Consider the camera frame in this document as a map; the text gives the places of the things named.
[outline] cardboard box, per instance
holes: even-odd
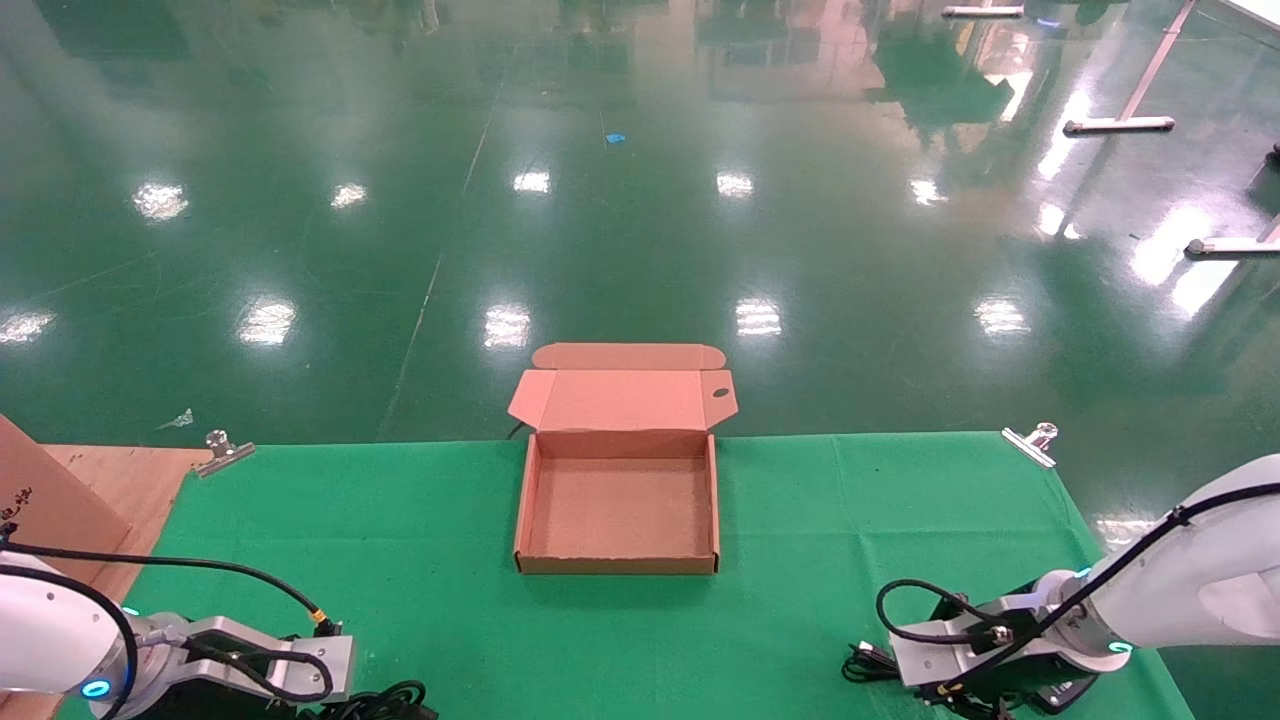
[[[4,415],[0,521],[18,525],[14,542],[96,552],[116,550],[129,532],[124,518]],[[82,560],[41,560],[84,583],[102,568]]]
[[[534,428],[516,520],[526,574],[713,574],[716,438],[737,413],[705,345],[557,343],[509,413]]]

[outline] wooden table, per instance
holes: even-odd
[[[187,471],[210,459],[209,450],[91,445],[46,445],[44,448],[133,525],[119,548],[129,555],[151,552]],[[140,571],[136,565],[108,565],[92,584],[122,602]],[[0,693],[0,720],[52,717],[59,700],[45,694],[6,697]]]

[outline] metal stand leg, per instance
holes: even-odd
[[[1271,220],[1271,227],[1258,237],[1213,237],[1193,240],[1187,246],[1193,255],[1212,255],[1215,252],[1280,252],[1280,215]]]
[[[1174,119],[1167,115],[1135,118],[1133,114],[1138,111],[1138,104],[1142,102],[1142,96],[1146,95],[1147,88],[1151,87],[1151,81],[1156,79],[1156,73],[1160,72],[1160,65],[1165,64],[1165,58],[1169,56],[1169,51],[1174,47],[1174,41],[1178,40],[1178,35],[1183,32],[1183,23],[1185,23],[1187,17],[1192,14],[1192,9],[1196,8],[1196,3],[1197,0],[1187,0],[1187,3],[1183,4],[1183,9],[1178,12],[1178,17],[1174,18],[1172,24],[1165,29],[1165,37],[1160,41],[1160,47],[1156,49],[1156,54],[1151,58],[1151,63],[1147,65],[1147,72],[1142,73],[1142,79],[1138,81],[1138,87],[1133,90],[1133,95],[1130,95],[1129,101],[1125,102],[1124,110],[1121,110],[1115,119],[1069,120],[1062,127],[1062,132],[1066,135],[1101,135],[1108,132],[1167,132],[1174,129]]]
[[[1023,17],[1021,5],[995,5],[995,0],[982,0],[982,5],[947,5],[943,18],[1006,19]]]

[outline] cable connector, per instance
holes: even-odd
[[[1175,505],[1174,509],[1169,511],[1169,519],[1184,528],[1189,528],[1192,527],[1192,521],[1189,518],[1184,515],[1185,512],[1187,512],[1185,507],[1183,507],[1181,505]]]
[[[852,651],[852,655],[845,660],[840,674],[850,683],[874,683],[901,678],[897,661],[872,643],[863,641],[856,646],[849,646],[849,650]]]
[[[334,623],[333,620],[325,618],[316,623],[315,632],[311,633],[312,638],[332,638],[334,635],[342,634],[342,623]]]

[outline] open cardboard box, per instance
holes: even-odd
[[[716,439],[737,413],[704,345],[557,343],[534,352],[511,414],[534,428],[516,521],[527,574],[713,574]]]

